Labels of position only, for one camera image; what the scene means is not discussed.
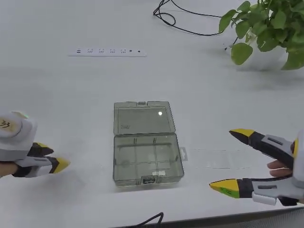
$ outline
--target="white plant pot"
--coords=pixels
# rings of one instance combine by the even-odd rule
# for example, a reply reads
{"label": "white plant pot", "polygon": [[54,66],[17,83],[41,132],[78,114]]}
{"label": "white plant pot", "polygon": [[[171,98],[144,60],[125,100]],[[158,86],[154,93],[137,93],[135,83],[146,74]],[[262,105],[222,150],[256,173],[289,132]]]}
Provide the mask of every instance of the white plant pot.
{"label": "white plant pot", "polygon": [[[236,43],[244,42],[244,39],[237,40]],[[285,48],[277,46],[271,51],[261,52],[257,47],[256,39],[251,40],[247,43],[253,48],[251,56],[242,64],[236,67],[241,71],[266,71],[266,70],[280,70],[286,60],[287,53]],[[226,49],[227,54],[231,57],[231,47],[228,46]]]}

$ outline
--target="finger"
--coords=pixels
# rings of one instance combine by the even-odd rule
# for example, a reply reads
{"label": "finger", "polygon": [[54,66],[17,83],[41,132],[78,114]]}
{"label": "finger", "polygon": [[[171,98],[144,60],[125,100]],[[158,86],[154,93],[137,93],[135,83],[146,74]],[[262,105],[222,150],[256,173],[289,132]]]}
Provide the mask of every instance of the finger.
{"label": "finger", "polygon": [[267,167],[275,170],[275,169],[280,169],[280,168],[287,168],[283,163],[281,163],[278,160],[272,161],[270,163],[267,164]]}
{"label": "finger", "polygon": [[269,173],[273,177],[283,177],[291,174],[292,171],[290,169],[278,169],[278,170],[271,170]]}

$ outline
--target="box lid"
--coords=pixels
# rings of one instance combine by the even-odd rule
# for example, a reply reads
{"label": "box lid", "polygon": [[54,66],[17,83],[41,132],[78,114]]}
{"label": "box lid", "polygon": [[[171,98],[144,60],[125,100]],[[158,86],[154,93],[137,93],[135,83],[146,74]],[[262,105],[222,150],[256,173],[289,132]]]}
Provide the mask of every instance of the box lid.
{"label": "box lid", "polygon": [[173,133],[174,121],[167,101],[114,104],[114,134]]}

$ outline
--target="black cable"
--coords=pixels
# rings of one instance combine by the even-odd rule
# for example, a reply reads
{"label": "black cable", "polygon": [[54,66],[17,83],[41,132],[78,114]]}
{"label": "black cable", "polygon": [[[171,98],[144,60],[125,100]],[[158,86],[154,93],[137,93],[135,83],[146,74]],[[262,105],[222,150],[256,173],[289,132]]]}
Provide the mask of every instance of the black cable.
{"label": "black cable", "polygon": [[[175,24],[176,24],[175,17],[173,15],[169,14],[169,13],[163,13],[163,12],[161,12],[161,7],[163,5],[165,5],[165,4],[167,4],[168,2],[172,2],[177,8],[179,8],[179,9],[185,11],[185,12],[188,12],[188,13],[192,13],[192,14],[200,15],[200,16],[205,16],[205,17],[221,18],[220,16],[216,16],[216,15],[196,13],[196,12],[192,12],[192,11],[183,9],[182,7],[178,6],[173,0],[161,0],[159,6],[154,10],[153,16],[156,16],[157,18],[159,18],[160,20],[162,20],[165,24],[167,24],[167,25],[169,25],[171,27],[174,27],[176,29],[179,29],[179,30],[182,30],[182,31],[194,34],[194,35],[199,35],[199,36],[211,37],[211,36],[216,36],[216,35],[219,35],[219,34],[222,33],[222,32],[219,32],[219,33],[214,33],[214,34],[202,34],[202,33],[192,32],[192,31],[189,31],[189,30],[186,30],[186,29],[179,28],[179,27],[175,26]],[[173,19],[173,23],[171,24],[168,21],[166,21],[164,18],[162,18],[162,15],[167,15],[167,16],[171,17]]]}
{"label": "black cable", "polygon": [[151,222],[153,219],[156,219],[157,217],[160,217],[160,218],[159,218],[158,222],[156,223],[155,228],[159,228],[159,227],[161,227],[161,223],[162,223],[162,219],[163,219],[163,212],[161,212],[161,213],[153,216],[152,218],[149,218],[148,220],[146,220],[146,221],[144,221],[144,222],[142,222],[140,224],[137,224],[135,226],[130,226],[128,228],[140,228],[140,227],[143,227],[148,222]]}
{"label": "black cable", "polygon": [[232,45],[234,45],[238,40],[238,37],[233,41]]}

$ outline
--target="potted plant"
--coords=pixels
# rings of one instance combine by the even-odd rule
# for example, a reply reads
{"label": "potted plant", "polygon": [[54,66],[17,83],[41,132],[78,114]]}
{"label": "potted plant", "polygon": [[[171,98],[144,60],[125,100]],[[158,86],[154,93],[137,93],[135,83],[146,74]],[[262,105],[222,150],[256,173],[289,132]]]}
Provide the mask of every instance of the potted plant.
{"label": "potted plant", "polygon": [[282,70],[304,67],[304,0],[257,0],[255,5],[245,1],[221,18],[219,32],[229,25],[235,26],[241,40],[231,47],[236,65],[244,64],[254,52],[282,49],[288,54]]}

